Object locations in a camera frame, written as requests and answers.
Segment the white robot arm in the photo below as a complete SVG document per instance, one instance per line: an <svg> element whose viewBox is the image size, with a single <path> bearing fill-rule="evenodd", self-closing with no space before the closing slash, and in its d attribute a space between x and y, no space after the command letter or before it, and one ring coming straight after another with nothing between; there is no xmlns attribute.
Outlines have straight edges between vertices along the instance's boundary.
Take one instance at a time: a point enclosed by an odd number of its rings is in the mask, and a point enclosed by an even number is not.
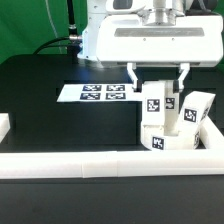
<svg viewBox="0 0 224 224"><path fill-rule="evenodd" d="M78 58L99 67L177 67L174 90L192 67L214 67L224 56L217 0L87 0L88 23Z"/></svg>

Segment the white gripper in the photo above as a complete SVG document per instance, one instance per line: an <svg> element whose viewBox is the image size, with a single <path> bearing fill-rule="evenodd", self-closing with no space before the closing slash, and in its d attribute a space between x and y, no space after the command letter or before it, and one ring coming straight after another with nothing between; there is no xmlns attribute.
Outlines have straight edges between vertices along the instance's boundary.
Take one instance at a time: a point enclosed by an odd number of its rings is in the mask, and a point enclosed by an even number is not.
<svg viewBox="0 0 224 224"><path fill-rule="evenodd" d="M145 26L136 14L111 15L99 28L96 57L106 65L127 64L134 92L141 91L136 64L150 67L179 66L173 92L184 90L193 67L214 67L223 57L223 18L220 15L184 16L173 26Z"/></svg>

